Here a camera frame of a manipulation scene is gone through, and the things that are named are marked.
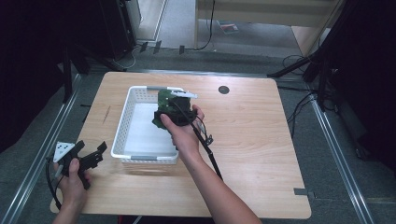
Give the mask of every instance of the hand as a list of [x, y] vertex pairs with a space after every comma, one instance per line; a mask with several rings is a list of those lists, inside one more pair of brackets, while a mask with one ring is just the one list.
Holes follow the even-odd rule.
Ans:
[[[62, 177], [59, 188], [63, 195], [62, 208], [71, 206], [76, 212], [80, 212], [87, 201], [87, 190], [84, 189], [81, 180], [78, 176], [79, 160], [73, 159], [69, 165], [69, 177]], [[85, 178], [91, 182], [90, 175], [85, 172]]]
[[[202, 112], [201, 108], [198, 105], [193, 105], [192, 109], [197, 110], [197, 117], [201, 120], [204, 120], [204, 113]], [[199, 119], [195, 119], [193, 122], [195, 127], [199, 130], [197, 126], [197, 122], [201, 122]], [[189, 125], [179, 127], [176, 126], [172, 120], [165, 114], [161, 114], [161, 121], [166, 129], [172, 134], [172, 141], [173, 144], [177, 147], [180, 158], [185, 161], [190, 157], [201, 156], [198, 151], [199, 148], [199, 141], [197, 136], [195, 135], [194, 130]]]

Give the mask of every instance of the person's right hand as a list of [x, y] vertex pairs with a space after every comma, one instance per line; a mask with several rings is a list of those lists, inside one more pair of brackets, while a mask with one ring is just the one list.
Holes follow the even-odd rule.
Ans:
[[[198, 105], [193, 105], [192, 109], [197, 110], [197, 117], [201, 120], [204, 120], [204, 113]], [[199, 129], [197, 123], [201, 122], [199, 119], [195, 119], [193, 124], [195, 127]], [[177, 147], [180, 158], [185, 161], [186, 159], [190, 159], [191, 157], [201, 156], [198, 151], [199, 141], [197, 136], [195, 135], [194, 130], [189, 125], [179, 127], [177, 126], [169, 117], [165, 114], [161, 114], [161, 121], [166, 129], [172, 134], [173, 144]]]

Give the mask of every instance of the white plastic basket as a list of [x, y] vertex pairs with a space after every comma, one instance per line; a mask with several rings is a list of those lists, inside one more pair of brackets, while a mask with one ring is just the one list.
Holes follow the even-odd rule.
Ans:
[[122, 162], [176, 164], [178, 151], [168, 131], [152, 123], [158, 91], [174, 87], [132, 86], [125, 100], [111, 156]]

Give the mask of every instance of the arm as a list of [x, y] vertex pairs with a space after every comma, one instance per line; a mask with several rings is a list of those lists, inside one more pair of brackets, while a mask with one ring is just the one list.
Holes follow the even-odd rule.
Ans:
[[[197, 106], [198, 117], [204, 113]], [[251, 209], [205, 163], [199, 152], [199, 141], [192, 127], [177, 127], [166, 115], [161, 115], [163, 125], [172, 134], [180, 158], [183, 160], [200, 190], [210, 214], [216, 223], [261, 223]]]
[[84, 189], [78, 177], [78, 168], [78, 159], [73, 159], [69, 166], [69, 177], [64, 176], [59, 185], [64, 201], [61, 211], [52, 223], [77, 223], [79, 214], [87, 201], [87, 190]]

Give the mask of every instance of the gray floor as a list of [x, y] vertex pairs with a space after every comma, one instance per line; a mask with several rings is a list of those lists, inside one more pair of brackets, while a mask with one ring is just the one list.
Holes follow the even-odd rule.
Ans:
[[[193, 32], [187, 32], [187, 29], [191, 28], [189, 25], [179, 25], [176, 30], [172, 28], [175, 27], [177, 20], [183, 21], [175, 11], [182, 13], [186, 11], [180, 11], [177, 7], [191, 7], [191, 0], [168, 1], [158, 37], [163, 41], [163, 47], [178, 48], [178, 45], [182, 45], [182, 43], [186, 47], [192, 44], [190, 37]], [[205, 43], [207, 29], [205, 21], [201, 21], [200, 25], [202, 26], [200, 28], [201, 45]], [[152, 48], [148, 48], [142, 53], [137, 50], [134, 53], [135, 64], [128, 71], [198, 71], [205, 72], [206, 75], [216, 72], [222, 76], [265, 77], [265, 74], [276, 72], [283, 67], [284, 57], [300, 54], [289, 27], [271, 27], [270, 25], [250, 23], [237, 23], [237, 26], [241, 32], [235, 35], [223, 35], [222, 31], [218, 29], [212, 39], [213, 44], [209, 44], [210, 49], [206, 51], [186, 51], [184, 54], [178, 55], [177, 50], [171, 49], [161, 49], [156, 54], [153, 54]], [[246, 40], [243, 35], [246, 34], [249, 34], [250, 39], [248, 42], [243, 42]], [[237, 50], [239, 54], [231, 54], [230, 52], [234, 52], [233, 50]], [[134, 59], [131, 55], [119, 61], [125, 66], [133, 62]], [[82, 121], [88, 112], [87, 107], [80, 105], [92, 103], [103, 75], [108, 71], [107, 68], [96, 62], [91, 62], [91, 65], [91, 72], [88, 76], [83, 76], [77, 100], [56, 138], [59, 141], [75, 142], [77, 140], [83, 125]], [[290, 74], [278, 79], [277, 83], [278, 86], [304, 88], [305, 84], [300, 80], [300, 76]], [[286, 117], [306, 96], [306, 92], [301, 91], [279, 90], [279, 93]], [[51, 123], [55, 120], [62, 105], [62, 99], [63, 90], [60, 89], [32, 122], [21, 140], [0, 154], [0, 176], [2, 176], [0, 180], [0, 201], [2, 202], [0, 217], [6, 213], [17, 187], [45, 140]], [[331, 121], [349, 167], [361, 187], [375, 223], [394, 223], [396, 220], [396, 180], [392, 172], [378, 161], [358, 159], [341, 119], [333, 112], [329, 111], [326, 114]], [[263, 223], [360, 223], [311, 105], [304, 107], [297, 117], [293, 144], [305, 186], [316, 196], [309, 197], [312, 217], [308, 220], [264, 219]], [[21, 212], [18, 223], [49, 223], [54, 218], [49, 210], [49, 205], [50, 192], [44, 174], [41, 174]], [[116, 221], [117, 216], [83, 215], [79, 223], [116, 223]]]

